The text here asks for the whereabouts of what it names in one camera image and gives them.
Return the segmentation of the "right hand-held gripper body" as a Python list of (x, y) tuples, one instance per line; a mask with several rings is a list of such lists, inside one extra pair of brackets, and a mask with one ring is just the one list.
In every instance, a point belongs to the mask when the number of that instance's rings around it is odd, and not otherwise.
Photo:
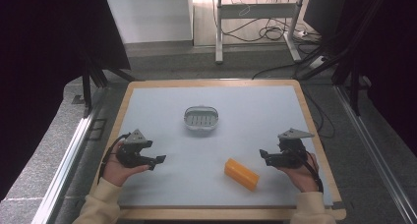
[(278, 160), (277, 167), (300, 168), (308, 160), (307, 150), (302, 139), (312, 138), (313, 136), (311, 133), (290, 128), (278, 135), (280, 153), (271, 154), (270, 158)]

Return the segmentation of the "white cabinet panel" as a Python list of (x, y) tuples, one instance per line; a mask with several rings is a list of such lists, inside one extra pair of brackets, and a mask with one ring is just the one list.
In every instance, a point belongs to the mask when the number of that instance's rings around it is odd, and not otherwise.
[(107, 0), (124, 43), (193, 39), (192, 0)]

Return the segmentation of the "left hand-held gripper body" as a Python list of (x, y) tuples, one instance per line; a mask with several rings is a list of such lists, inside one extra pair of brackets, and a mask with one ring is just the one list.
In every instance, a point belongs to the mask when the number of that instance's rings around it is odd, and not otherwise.
[(127, 168), (147, 165), (147, 159), (149, 157), (141, 156), (142, 149), (140, 148), (140, 143), (146, 141), (147, 139), (139, 129), (134, 130), (127, 136), (117, 151), (117, 159), (124, 167)]

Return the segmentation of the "orange soap bar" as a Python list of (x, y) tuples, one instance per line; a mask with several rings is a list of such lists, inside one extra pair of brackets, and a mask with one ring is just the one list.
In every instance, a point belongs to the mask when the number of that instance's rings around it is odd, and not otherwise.
[(260, 179), (258, 174), (232, 158), (225, 162), (224, 173), (251, 192), (256, 189)]

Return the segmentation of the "clear grey soap dish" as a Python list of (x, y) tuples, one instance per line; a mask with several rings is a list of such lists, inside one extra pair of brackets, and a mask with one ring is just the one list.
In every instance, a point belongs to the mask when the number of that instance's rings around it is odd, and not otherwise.
[(192, 131), (212, 131), (219, 121), (215, 108), (210, 106), (192, 106), (184, 113), (184, 123)]

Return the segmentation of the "dark curtain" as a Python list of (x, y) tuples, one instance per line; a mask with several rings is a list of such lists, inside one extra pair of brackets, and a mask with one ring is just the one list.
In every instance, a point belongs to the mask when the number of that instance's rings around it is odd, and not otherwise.
[[(347, 47), (372, 0), (310, 0), (304, 21), (329, 41), (328, 52)], [(357, 49), (368, 96), (417, 156), (417, 0), (384, 0)]]
[(0, 201), (87, 64), (130, 67), (107, 0), (0, 0)]

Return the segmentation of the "aluminium floor rail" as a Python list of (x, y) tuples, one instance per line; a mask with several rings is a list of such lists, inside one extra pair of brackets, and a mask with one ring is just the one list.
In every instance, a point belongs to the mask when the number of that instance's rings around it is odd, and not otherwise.
[(60, 195), (62, 195), (66, 186), (68, 176), (75, 165), (77, 156), (86, 139), (93, 118), (99, 111), (101, 101), (105, 95), (106, 88), (96, 89), (92, 95), (92, 109), (83, 107), (83, 115), (77, 121), (78, 125), (72, 133), (71, 140), (67, 143), (67, 147), (61, 156), (60, 164), (56, 167), (49, 187), (30, 224), (47, 224), (51, 220), (57, 203), (60, 200)]
[(334, 89), (405, 224), (417, 224), (417, 209), (413, 206), (405, 189), (400, 185), (398, 180), (394, 177), (393, 172), (388, 167), (383, 154), (378, 149), (376, 141), (365, 126), (362, 117), (350, 106), (348, 93), (339, 85)]

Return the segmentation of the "white desk frame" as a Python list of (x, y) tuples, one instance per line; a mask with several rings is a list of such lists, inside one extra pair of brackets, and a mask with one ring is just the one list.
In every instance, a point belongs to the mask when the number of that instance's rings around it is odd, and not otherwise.
[(301, 12), (304, 0), (297, 0), (295, 3), (261, 3), (261, 4), (223, 4), (222, 0), (215, 2), (215, 63), (223, 62), (223, 20), (238, 19), (289, 19), (291, 23), (283, 32), (283, 38), (290, 51), (294, 62), (300, 62), (301, 57), (294, 44), (293, 34)]

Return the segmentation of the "pale blue table mat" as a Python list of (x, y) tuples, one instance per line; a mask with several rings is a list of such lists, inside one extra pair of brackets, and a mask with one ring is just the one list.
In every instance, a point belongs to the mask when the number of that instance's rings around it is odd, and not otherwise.
[[(212, 131), (186, 128), (184, 113), (192, 106), (217, 110)], [(278, 135), (290, 128), (308, 129), (291, 85), (136, 88), (120, 131), (139, 129), (153, 141), (142, 154), (166, 158), (130, 177), (119, 201), (160, 208), (293, 206), (298, 189), (260, 156), (261, 149), (277, 153)], [(224, 173), (229, 158), (260, 176), (253, 192)]]

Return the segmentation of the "person's right hand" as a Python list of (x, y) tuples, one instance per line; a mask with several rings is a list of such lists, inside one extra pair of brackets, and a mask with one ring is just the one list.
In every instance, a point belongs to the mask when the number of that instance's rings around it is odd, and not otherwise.
[[(317, 164), (316, 155), (314, 153), (310, 153), (310, 155), (308, 155), (307, 162), (311, 166), (311, 168), (318, 174), (319, 165)], [(290, 169), (290, 168), (277, 168), (277, 169), (285, 173), (289, 177), (292, 184), (301, 193), (319, 191), (319, 186), (317, 185), (314, 179), (314, 175), (310, 172), (308, 167), (306, 167), (305, 165), (297, 169)]]

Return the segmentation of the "white power strip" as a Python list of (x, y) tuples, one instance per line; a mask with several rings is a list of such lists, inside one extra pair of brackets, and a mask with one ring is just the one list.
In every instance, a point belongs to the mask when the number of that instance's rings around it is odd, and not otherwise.
[(328, 57), (326, 57), (326, 56), (319, 56), (316, 60), (314, 60), (310, 64), (309, 68), (310, 69), (316, 69), (316, 68), (320, 67), (327, 60), (328, 60)]

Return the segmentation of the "black metal stand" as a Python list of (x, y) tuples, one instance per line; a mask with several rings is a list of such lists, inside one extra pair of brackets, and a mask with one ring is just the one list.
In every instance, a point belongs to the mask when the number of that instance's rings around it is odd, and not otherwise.
[(300, 81), (308, 80), (337, 64), (337, 68), (331, 77), (331, 81), (335, 85), (341, 85), (344, 84), (347, 78), (350, 78), (349, 105), (356, 116), (360, 115), (358, 107), (358, 94), (360, 88), (360, 66), (358, 64), (359, 46), (384, 1), (385, 0), (369, 0), (365, 4), (365, 7), (362, 8), (350, 22), (348, 27), (330, 39), (339, 39), (341, 35), (350, 32), (354, 28), (354, 32), (346, 41), (344, 49), (316, 69), (299, 77)]
[(86, 51), (79, 51), (77, 57), (82, 62), (82, 83), (85, 118), (92, 112), (90, 83), (94, 83), (97, 87), (107, 87), (108, 79), (104, 74), (105, 70), (115, 74), (127, 82), (133, 82), (136, 79), (135, 77), (126, 73), (126, 70), (130, 70), (130, 63), (125, 53), (94, 56), (88, 54)]

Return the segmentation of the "person's left hand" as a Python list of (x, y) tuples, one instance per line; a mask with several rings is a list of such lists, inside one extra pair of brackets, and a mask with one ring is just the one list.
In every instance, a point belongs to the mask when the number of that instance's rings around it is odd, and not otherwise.
[(116, 153), (122, 144), (123, 142), (119, 141), (114, 145), (102, 174), (104, 180), (117, 187), (122, 187), (129, 177), (149, 169), (148, 165), (141, 165), (134, 168), (124, 167), (116, 157)]

